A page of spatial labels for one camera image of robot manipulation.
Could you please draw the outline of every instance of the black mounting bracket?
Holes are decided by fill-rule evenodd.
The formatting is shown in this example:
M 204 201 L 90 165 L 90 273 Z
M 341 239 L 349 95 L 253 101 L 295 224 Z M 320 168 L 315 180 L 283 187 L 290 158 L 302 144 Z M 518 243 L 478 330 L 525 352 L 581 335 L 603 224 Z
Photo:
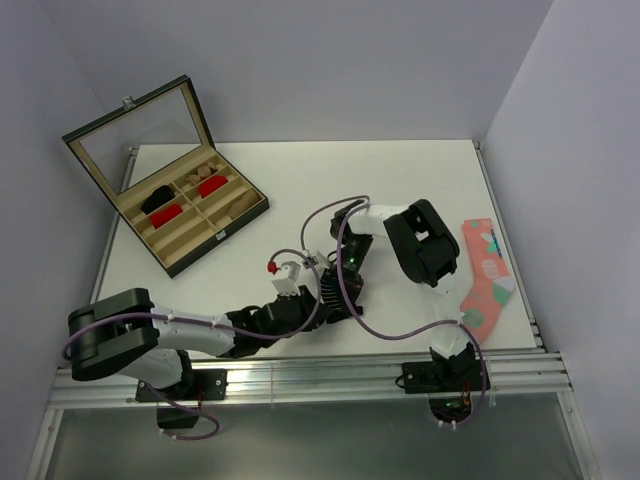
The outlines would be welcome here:
M 402 379 L 404 391 L 408 395 L 417 393 L 452 393 L 461 392 L 466 382 L 471 391 L 482 390 L 482 364 L 473 362 L 464 373 L 455 378 L 443 380 L 434 371 L 434 362 L 407 362 L 402 364 Z M 487 391 L 491 388 L 489 379 L 486 383 Z
M 163 392 L 169 400 L 174 401 L 214 401 L 224 400 L 227 392 L 227 371 L 222 368 L 193 370 L 195 379 L 193 385 L 182 395 L 172 395 Z M 136 402 L 158 403 L 158 397 L 138 382 L 136 390 Z

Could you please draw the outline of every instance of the glass panel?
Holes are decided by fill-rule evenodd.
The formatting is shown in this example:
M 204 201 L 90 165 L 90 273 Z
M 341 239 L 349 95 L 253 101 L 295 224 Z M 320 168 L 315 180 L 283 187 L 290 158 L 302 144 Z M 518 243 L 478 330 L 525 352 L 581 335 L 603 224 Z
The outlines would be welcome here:
M 172 145 L 175 148 L 169 151 L 175 153 L 140 156 L 136 160 L 136 177 L 128 187 L 199 147 L 202 141 L 182 90 L 176 89 L 85 136 L 80 143 L 113 190 L 120 192 L 132 148 Z
M 208 405 L 222 428 L 200 442 L 159 437 L 153 408 L 65 411 L 47 478 L 581 478 L 555 394 L 497 402 L 455 433 L 432 423 L 424 398 Z

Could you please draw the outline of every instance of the metal frame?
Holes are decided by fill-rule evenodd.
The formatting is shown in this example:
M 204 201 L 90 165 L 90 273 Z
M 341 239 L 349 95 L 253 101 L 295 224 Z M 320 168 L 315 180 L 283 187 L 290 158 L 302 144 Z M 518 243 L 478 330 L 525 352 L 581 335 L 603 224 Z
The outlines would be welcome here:
M 600 472 L 586 430 L 575 407 L 573 388 L 564 362 L 559 353 L 547 353 L 544 348 L 479 145 L 474 142 L 474 147 L 538 346 L 530 350 L 485 352 L 492 380 L 492 389 L 488 392 L 490 405 L 496 404 L 495 397 L 498 395 L 557 393 L 582 475 L 585 479 L 599 480 Z M 131 161 L 134 160 L 135 152 L 132 152 Z M 116 214 L 91 295 L 92 302 L 98 298 L 117 228 L 118 215 Z M 428 355 L 402 354 L 222 362 L 196 355 L 194 368 L 215 367 L 228 370 L 225 400 L 205 402 L 215 405 L 390 400 L 415 398 L 415 396 L 405 395 L 395 386 L 393 380 L 401 371 L 400 365 L 403 362 L 428 358 Z M 135 402 L 136 386 L 134 379 L 119 375 L 90 383 L 75 382 L 71 379 L 71 372 L 68 369 L 58 370 L 26 478 L 29 480 L 45 478 L 64 410 L 155 408 L 154 403 Z M 195 404 L 195 402 L 184 403 L 185 405 Z

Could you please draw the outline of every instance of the pink sock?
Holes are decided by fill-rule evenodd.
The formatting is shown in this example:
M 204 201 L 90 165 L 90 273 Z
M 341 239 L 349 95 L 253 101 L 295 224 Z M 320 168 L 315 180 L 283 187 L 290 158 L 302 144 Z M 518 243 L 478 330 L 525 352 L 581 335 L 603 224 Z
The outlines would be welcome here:
M 502 307 L 516 289 L 516 282 L 502 258 L 491 219 L 466 220 L 462 231 L 471 257 L 474 282 L 460 311 L 462 322 L 482 343 L 493 331 Z

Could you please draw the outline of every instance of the beige object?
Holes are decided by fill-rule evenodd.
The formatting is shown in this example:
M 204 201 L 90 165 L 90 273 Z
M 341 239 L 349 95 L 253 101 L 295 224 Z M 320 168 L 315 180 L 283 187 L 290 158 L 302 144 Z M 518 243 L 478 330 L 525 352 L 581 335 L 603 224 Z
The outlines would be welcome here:
M 195 186 L 200 183 L 200 177 L 198 175 L 189 175 L 187 181 L 189 185 Z
M 207 165 L 203 165 L 198 168 L 198 175 L 202 180 L 211 176 L 211 169 Z
M 242 197 L 231 204 L 227 215 L 232 219 L 235 219 L 249 210 L 249 208 L 253 207 L 259 200 L 260 198 L 254 190 L 248 190 L 242 195 Z

